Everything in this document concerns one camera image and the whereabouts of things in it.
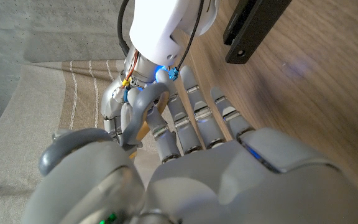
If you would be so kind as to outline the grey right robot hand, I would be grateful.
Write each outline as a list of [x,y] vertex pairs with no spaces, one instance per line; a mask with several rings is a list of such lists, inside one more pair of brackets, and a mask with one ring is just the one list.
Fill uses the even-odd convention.
[[124,68],[105,90],[101,101],[104,129],[109,134],[124,131],[122,106],[127,100],[125,91],[131,88],[144,89],[157,81],[155,75],[162,68],[145,58],[134,46],[129,48]]

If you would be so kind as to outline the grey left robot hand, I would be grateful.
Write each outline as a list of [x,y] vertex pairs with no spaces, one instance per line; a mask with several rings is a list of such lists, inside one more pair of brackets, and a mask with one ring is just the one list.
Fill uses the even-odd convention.
[[358,188],[299,140],[253,128],[218,89],[226,140],[190,67],[192,123],[165,70],[122,106],[124,131],[61,130],[24,223],[358,223]]

